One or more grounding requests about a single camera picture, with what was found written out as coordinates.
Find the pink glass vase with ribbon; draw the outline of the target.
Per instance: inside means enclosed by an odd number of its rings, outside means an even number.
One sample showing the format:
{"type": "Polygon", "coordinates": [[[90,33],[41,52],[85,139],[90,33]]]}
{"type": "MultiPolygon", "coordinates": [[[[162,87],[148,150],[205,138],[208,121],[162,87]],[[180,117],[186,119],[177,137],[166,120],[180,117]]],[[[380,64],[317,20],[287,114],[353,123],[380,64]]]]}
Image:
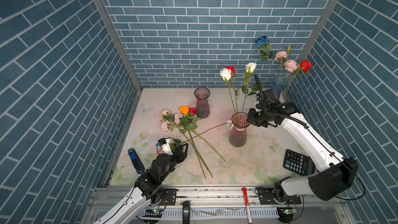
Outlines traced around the pink glass vase with ribbon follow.
{"type": "Polygon", "coordinates": [[[250,126],[246,113],[235,113],[228,121],[228,129],[231,130],[229,141],[235,147],[242,147],[247,141],[246,129],[250,126]]]}

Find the purple blue gradient vase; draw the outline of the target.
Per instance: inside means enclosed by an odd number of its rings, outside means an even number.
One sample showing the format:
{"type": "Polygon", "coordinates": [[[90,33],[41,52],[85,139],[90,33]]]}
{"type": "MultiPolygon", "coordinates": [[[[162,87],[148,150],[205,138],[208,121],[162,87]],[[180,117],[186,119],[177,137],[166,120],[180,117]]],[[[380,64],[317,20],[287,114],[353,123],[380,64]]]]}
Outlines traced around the purple blue gradient vase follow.
{"type": "Polygon", "coordinates": [[[271,90],[273,91],[275,98],[278,100],[283,92],[283,90],[287,87],[288,82],[285,78],[275,77],[272,80],[271,90]]]}

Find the white rose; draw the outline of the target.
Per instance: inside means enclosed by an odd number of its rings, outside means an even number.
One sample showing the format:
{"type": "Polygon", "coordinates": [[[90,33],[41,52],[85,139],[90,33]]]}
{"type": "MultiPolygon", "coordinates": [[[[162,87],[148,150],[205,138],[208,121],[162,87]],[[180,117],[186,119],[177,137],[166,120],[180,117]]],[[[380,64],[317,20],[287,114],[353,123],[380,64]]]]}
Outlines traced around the white rose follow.
{"type": "Polygon", "coordinates": [[[242,112],[244,110],[245,107],[245,103],[246,103],[246,98],[249,95],[249,83],[250,83],[250,77],[251,75],[255,74],[255,70],[256,70],[257,64],[250,62],[245,66],[245,72],[244,72],[244,83],[242,85],[242,93],[245,95],[244,96],[244,102],[243,102],[243,107],[242,107],[242,112]]]}
{"type": "Polygon", "coordinates": [[[226,82],[226,84],[227,84],[227,86],[228,86],[228,90],[229,90],[229,95],[230,95],[231,103],[232,103],[234,112],[237,113],[237,108],[236,108],[235,101],[234,101],[234,99],[233,99],[232,92],[231,92],[231,89],[232,89],[232,87],[231,87],[232,84],[231,84],[231,83],[232,83],[232,79],[233,79],[233,71],[232,71],[232,68],[233,68],[233,67],[231,67],[231,66],[227,66],[227,67],[223,68],[223,69],[220,71],[220,76],[222,77],[223,81],[226,82]]]}

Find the red rose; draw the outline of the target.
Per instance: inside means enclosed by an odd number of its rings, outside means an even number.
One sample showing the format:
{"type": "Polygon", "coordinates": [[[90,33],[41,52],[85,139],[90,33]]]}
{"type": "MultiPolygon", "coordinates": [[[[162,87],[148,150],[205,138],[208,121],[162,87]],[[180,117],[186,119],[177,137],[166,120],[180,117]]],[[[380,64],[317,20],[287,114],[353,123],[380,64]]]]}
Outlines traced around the red rose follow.
{"type": "Polygon", "coordinates": [[[238,97],[239,97],[239,89],[235,86],[235,75],[236,71],[234,66],[227,66],[226,69],[229,71],[227,72],[227,84],[230,90],[233,90],[233,93],[230,92],[231,101],[233,103],[233,108],[235,112],[238,112],[238,97]]]}
{"type": "Polygon", "coordinates": [[[304,60],[300,65],[297,66],[297,69],[292,73],[292,76],[296,76],[300,73],[309,74],[309,71],[313,67],[311,61],[304,60]]]}

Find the pink carnation spray stem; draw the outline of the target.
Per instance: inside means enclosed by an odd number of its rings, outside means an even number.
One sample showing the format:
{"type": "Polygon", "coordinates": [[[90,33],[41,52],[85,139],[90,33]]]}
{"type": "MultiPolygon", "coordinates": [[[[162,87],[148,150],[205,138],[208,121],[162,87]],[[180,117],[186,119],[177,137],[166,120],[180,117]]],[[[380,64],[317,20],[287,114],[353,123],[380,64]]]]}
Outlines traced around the pink carnation spray stem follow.
{"type": "Polygon", "coordinates": [[[295,60],[289,60],[292,48],[289,46],[286,50],[278,51],[275,54],[275,60],[280,63],[280,78],[288,80],[288,78],[298,69],[298,64],[295,60]]]}

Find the blue rose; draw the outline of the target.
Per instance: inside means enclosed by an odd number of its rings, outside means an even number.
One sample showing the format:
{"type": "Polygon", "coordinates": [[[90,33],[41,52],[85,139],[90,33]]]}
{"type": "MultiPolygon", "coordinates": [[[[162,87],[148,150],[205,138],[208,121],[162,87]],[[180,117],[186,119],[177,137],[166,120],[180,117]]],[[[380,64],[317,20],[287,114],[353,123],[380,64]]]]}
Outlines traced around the blue rose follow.
{"type": "Polygon", "coordinates": [[[261,60],[268,61],[272,79],[274,79],[275,74],[273,73],[272,64],[271,64],[271,58],[273,57],[272,44],[269,43],[266,36],[262,36],[257,39],[256,45],[259,47],[259,54],[261,55],[261,60]]]}

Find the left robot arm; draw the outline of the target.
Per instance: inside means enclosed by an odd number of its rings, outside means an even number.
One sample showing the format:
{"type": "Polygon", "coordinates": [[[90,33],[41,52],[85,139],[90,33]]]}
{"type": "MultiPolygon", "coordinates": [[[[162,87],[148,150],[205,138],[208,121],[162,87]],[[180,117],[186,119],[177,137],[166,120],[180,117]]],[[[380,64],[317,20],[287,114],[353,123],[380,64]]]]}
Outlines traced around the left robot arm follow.
{"type": "Polygon", "coordinates": [[[158,205],[162,196],[162,183],[188,155],[189,145],[177,146],[172,153],[159,154],[135,182],[134,187],[97,224],[128,224],[150,204],[158,205]]]}

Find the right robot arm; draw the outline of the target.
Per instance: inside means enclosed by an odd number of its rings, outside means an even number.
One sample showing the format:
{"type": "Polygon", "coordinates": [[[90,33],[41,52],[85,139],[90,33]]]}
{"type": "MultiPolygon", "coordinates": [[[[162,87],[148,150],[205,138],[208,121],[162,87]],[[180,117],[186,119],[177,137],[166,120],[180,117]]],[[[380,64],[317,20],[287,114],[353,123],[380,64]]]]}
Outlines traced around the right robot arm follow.
{"type": "Polygon", "coordinates": [[[256,127],[278,127],[287,130],[314,163],[316,173],[298,178],[285,178],[274,184],[278,202],[296,195],[313,195],[328,201],[349,189],[357,176],[359,164],[345,158],[329,145],[290,103],[260,100],[248,113],[248,122],[256,127]]]}

